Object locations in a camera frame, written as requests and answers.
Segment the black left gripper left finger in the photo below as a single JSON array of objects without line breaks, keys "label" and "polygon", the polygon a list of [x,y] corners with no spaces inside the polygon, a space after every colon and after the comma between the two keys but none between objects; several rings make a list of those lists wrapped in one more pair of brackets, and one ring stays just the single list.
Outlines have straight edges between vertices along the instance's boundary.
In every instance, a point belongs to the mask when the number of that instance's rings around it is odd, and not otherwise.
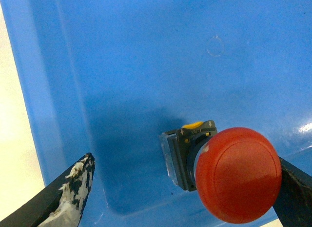
[{"label": "black left gripper left finger", "polygon": [[85,154],[26,204],[4,218],[2,227],[77,227],[90,194],[95,159]]}]

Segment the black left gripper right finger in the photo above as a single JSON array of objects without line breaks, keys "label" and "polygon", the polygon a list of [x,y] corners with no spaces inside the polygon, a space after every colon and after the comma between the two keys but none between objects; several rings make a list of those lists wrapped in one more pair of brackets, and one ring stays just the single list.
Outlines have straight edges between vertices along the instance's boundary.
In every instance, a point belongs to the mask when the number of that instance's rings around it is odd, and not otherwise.
[{"label": "black left gripper right finger", "polygon": [[312,177],[280,158],[282,182],[273,208],[284,227],[312,225]]}]

